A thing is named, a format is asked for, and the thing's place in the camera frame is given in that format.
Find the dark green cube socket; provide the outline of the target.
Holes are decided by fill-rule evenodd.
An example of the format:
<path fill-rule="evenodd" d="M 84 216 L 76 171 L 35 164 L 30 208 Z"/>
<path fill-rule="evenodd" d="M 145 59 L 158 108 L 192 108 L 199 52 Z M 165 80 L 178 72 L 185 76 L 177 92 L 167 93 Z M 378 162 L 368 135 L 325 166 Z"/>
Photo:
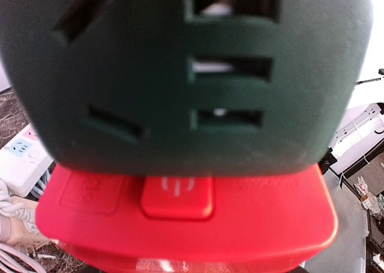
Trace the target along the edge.
<path fill-rule="evenodd" d="M 1 0 L 1 62 L 57 163 L 252 176 L 325 155 L 371 0 Z"/>

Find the red cube socket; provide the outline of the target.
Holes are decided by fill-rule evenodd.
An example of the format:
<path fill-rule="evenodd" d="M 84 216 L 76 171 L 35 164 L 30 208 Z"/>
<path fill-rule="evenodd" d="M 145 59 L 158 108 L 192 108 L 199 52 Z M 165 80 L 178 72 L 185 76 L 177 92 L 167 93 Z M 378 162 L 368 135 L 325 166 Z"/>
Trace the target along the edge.
<path fill-rule="evenodd" d="M 42 234 L 104 272 L 135 272 L 140 261 L 287 272 L 329 247 L 339 229 L 317 165 L 241 176 L 59 164 L 36 219 Z"/>

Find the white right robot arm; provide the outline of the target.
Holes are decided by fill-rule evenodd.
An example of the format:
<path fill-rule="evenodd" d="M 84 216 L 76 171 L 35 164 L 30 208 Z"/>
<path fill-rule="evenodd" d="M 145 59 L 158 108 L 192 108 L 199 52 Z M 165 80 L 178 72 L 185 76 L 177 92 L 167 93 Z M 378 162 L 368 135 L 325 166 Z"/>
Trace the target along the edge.
<path fill-rule="evenodd" d="M 363 161 L 383 145 L 383 69 L 355 83 L 342 121 L 321 161 L 324 171 L 347 175 L 347 169 Z"/>

